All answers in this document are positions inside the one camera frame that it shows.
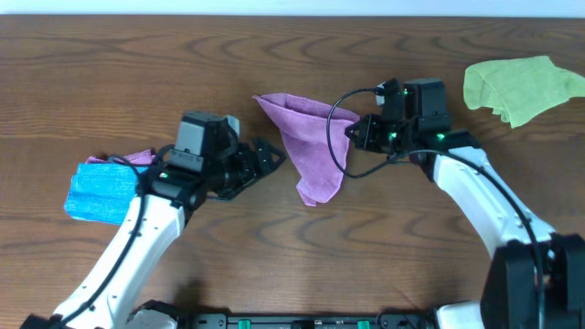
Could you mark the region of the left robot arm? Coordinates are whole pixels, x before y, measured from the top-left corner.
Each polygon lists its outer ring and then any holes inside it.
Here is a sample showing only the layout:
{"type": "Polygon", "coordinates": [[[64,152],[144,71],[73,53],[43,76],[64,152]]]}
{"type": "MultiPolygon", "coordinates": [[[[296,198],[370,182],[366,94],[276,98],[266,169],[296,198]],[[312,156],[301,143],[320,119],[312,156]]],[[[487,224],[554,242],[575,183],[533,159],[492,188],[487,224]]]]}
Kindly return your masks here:
{"type": "Polygon", "coordinates": [[[136,195],[106,250],[49,318],[30,314],[25,328],[182,328],[189,318],[161,303],[135,301],[168,247],[207,198],[234,199],[285,161],[262,138],[239,141],[239,120],[188,111],[176,141],[135,174],[136,195]]]}

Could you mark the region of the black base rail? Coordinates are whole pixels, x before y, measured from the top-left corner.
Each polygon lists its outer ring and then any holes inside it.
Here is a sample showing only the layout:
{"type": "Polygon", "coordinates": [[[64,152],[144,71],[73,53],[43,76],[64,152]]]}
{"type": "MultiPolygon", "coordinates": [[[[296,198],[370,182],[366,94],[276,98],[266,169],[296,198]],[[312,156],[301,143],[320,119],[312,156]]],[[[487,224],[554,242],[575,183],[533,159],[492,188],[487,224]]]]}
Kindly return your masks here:
{"type": "Polygon", "coordinates": [[[436,329],[428,313],[378,315],[256,315],[200,313],[191,315],[182,328],[191,329],[436,329]]]}

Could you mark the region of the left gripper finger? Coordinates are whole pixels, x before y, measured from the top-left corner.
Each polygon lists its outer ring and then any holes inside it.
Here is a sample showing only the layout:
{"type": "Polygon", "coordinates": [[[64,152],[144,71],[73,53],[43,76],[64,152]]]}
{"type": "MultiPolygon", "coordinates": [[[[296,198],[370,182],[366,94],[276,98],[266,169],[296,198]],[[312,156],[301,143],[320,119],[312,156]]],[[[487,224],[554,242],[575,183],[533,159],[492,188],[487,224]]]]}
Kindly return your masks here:
{"type": "Polygon", "coordinates": [[[258,167],[262,176],[276,171],[287,159],[284,151],[275,147],[267,140],[257,137],[253,140],[258,167]]]}
{"type": "Polygon", "coordinates": [[[247,180],[229,181],[227,185],[214,190],[214,198],[218,201],[231,201],[241,192],[255,185],[260,180],[260,177],[254,176],[247,180]]]}

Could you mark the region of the green cloth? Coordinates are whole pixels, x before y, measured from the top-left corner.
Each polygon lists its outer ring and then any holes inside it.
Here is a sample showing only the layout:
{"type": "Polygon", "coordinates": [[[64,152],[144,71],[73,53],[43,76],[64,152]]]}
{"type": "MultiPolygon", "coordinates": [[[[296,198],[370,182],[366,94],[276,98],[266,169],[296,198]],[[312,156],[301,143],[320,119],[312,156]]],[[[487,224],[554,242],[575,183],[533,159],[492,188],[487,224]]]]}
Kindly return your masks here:
{"type": "Polygon", "coordinates": [[[466,106],[490,108],[513,128],[583,95],[584,77],[556,66],[548,56],[484,61],[464,73],[466,106]]]}

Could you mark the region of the folded blue cloth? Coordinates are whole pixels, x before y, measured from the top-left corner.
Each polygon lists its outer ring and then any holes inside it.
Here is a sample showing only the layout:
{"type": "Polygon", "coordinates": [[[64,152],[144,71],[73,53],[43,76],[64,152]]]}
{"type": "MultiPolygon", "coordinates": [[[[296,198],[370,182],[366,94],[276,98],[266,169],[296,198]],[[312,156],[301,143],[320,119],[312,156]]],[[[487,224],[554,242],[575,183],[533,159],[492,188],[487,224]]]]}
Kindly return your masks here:
{"type": "Polygon", "coordinates": [[[121,164],[79,164],[65,212],[83,221],[121,225],[135,196],[137,176],[121,164]]]}

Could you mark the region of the folded purple cloth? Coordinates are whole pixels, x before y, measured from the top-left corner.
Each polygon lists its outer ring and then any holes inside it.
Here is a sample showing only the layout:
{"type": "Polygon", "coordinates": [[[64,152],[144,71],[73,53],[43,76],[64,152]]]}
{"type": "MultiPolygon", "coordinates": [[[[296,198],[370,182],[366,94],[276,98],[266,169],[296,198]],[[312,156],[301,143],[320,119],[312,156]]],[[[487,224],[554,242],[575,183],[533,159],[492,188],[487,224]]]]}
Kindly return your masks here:
{"type": "MultiPolygon", "coordinates": [[[[109,160],[108,154],[99,154],[97,156],[90,156],[86,164],[106,164],[109,160]]],[[[134,165],[150,165],[154,160],[155,153],[152,149],[147,149],[141,152],[127,154],[124,156],[130,163],[134,165]]]]}

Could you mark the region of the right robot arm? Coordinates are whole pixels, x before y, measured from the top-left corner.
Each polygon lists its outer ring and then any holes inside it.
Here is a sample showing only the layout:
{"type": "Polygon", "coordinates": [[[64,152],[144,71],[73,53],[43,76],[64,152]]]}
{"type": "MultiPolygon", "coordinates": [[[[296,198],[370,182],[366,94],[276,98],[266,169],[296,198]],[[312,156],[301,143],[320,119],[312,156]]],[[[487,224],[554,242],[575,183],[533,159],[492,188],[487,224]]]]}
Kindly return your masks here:
{"type": "Polygon", "coordinates": [[[371,89],[379,114],[346,128],[356,148],[408,159],[461,209],[484,243],[491,265],[477,302],[439,307],[439,328],[581,328],[584,239],[561,235],[534,214],[494,170],[479,142],[454,130],[442,80],[371,89]]]}

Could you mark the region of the purple cloth with label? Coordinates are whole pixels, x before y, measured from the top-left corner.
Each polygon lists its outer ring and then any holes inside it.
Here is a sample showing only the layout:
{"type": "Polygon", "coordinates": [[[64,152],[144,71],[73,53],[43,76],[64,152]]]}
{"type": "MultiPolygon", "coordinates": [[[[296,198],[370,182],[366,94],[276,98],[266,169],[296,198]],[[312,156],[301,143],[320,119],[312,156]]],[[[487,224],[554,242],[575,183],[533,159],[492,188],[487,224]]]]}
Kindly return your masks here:
{"type": "Polygon", "coordinates": [[[287,93],[254,98],[281,133],[285,149],[301,179],[296,189],[308,207],[324,204],[340,190],[350,141],[347,126],[359,121],[352,111],[287,93]]]}

